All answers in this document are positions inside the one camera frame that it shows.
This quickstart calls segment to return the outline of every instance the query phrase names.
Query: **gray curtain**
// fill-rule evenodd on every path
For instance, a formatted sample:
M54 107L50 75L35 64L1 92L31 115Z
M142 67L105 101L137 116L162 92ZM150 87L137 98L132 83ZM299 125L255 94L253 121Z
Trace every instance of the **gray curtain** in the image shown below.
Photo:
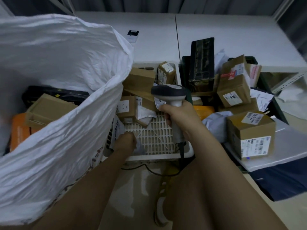
M278 21L280 27L307 61L307 0L295 0Z
M76 11L272 15L283 0L71 0Z

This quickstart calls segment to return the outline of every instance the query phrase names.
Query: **orange box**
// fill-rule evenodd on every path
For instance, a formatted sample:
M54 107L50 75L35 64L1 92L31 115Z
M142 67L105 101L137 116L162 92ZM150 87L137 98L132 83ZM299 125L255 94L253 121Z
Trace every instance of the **orange box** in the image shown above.
M15 115L12 120L10 151L12 152L25 139L39 130L25 125L25 113Z
M213 106L193 106L193 107L196 110L196 113L201 119L201 121L215 112Z

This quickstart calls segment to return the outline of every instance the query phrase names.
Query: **plastic crate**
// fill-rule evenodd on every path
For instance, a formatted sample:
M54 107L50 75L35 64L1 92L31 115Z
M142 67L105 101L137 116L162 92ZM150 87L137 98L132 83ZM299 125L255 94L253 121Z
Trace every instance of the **plastic crate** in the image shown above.
M161 62L150 63L135 63L133 67L144 68L147 70L157 71L158 65ZM179 67L176 62L168 61L171 66L176 68L176 77L174 84L181 85ZM133 155L128 157L126 162L156 162L176 160L180 158L178 146L173 143L173 132L171 127L166 124L164 115L162 112L157 114L157 118L153 118L147 128L140 126L137 123L125 124L126 131L133 132L137 139L144 145L145 155ZM192 157L194 155L193 148L189 142L184 146L185 158ZM111 154L108 147L104 148L102 161L105 160Z

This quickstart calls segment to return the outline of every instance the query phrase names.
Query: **plastic mailer bag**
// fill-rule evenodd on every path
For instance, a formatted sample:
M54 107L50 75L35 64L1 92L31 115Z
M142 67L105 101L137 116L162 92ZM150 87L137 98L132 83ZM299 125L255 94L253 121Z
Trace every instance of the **plastic mailer bag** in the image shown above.
M0 19L0 149L29 85L87 91L76 109L0 157L0 224L30 223L99 164L133 63L133 47L109 25L66 15Z

